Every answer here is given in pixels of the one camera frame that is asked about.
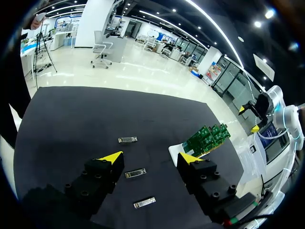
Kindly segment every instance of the cable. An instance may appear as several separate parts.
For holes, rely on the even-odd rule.
[[[253,220],[256,220],[256,219],[269,219],[271,216],[272,216],[272,214],[270,214],[270,215],[254,216],[254,217],[249,218],[247,220],[240,220],[237,223],[234,223],[233,225],[229,226],[228,228],[232,229],[232,228],[235,228],[235,227],[239,227],[239,226],[241,226],[241,225],[243,225],[245,223],[252,222]]]
[[[271,139],[276,139],[276,138],[279,138],[281,136],[283,136],[284,134],[286,134],[288,131],[288,129],[286,129],[284,132],[282,132],[281,134],[277,135],[277,136],[273,136],[273,137],[265,137],[265,136],[262,136],[261,133],[257,132],[257,134],[263,138],[263,139],[266,139],[266,140],[271,140]]]

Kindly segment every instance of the lab equipment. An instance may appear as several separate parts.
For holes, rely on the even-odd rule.
[[[120,137],[119,138],[119,143],[132,143],[132,142],[137,142],[138,138],[135,137]]]

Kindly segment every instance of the white office chair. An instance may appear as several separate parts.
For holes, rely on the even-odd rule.
[[[155,43],[155,38],[150,37],[147,39],[145,45],[143,46],[143,48],[145,50],[149,50],[149,51],[153,51],[153,48],[156,47],[156,43]]]
[[[163,51],[160,53],[160,56],[162,56],[163,58],[168,59],[168,57],[170,56],[171,51],[168,49],[163,49]]]
[[[94,31],[94,39],[95,44],[92,48],[92,52],[94,54],[97,54],[98,56],[94,59],[94,61],[91,61],[93,63],[92,68],[95,67],[94,64],[103,64],[106,69],[108,69],[108,65],[112,65],[112,62],[110,60],[107,60],[104,58],[104,56],[107,56],[107,54],[111,54],[112,50],[111,47],[113,46],[112,42],[103,42],[103,34],[102,31]]]
[[[188,66],[189,64],[190,64],[190,62],[191,62],[191,60],[192,60],[192,57],[190,56],[189,58],[185,58],[185,57],[183,57],[182,59],[181,59],[181,63],[183,64],[183,65],[185,65],[185,66]]]
[[[145,42],[146,42],[146,40],[147,40],[147,36],[138,35],[138,37],[137,37],[135,43],[136,43],[136,44],[140,44],[140,45],[144,45]]]

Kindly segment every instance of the window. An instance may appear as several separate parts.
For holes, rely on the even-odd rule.
[[[188,41],[183,41],[182,44],[181,44],[181,50],[182,51],[185,51],[187,46],[188,46],[189,42]]]
[[[196,49],[194,50],[193,54],[195,54],[197,56],[197,59],[199,60],[201,58],[201,55],[203,54],[203,52],[204,52],[203,48],[197,46]]]
[[[189,52],[190,54],[193,53],[193,51],[195,50],[197,45],[189,43],[189,45],[187,46],[187,48],[185,49],[185,52]]]
[[[182,42],[183,42],[183,40],[181,38],[178,38],[175,46],[181,46]]]

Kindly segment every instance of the glass door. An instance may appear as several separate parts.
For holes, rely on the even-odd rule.
[[[214,90],[223,97],[224,92],[231,85],[237,74],[239,73],[239,68],[234,64],[230,63],[229,66],[224,70],[222,75],[214,83]]]
[[[250,110],[247,110],[242,115],[238,115],[238,113],[241,106],[249,101],[256,103],[259,94],[260,92],[256,89],[252,81],[249,81],[248,76],[244,72],[240,71],[229,83],[229,86],[224,90],[222,95],[223,100],[234,113],[248,136],[252,134],[252,128],[259,123],[260,120],[257,120],[256,116]]]

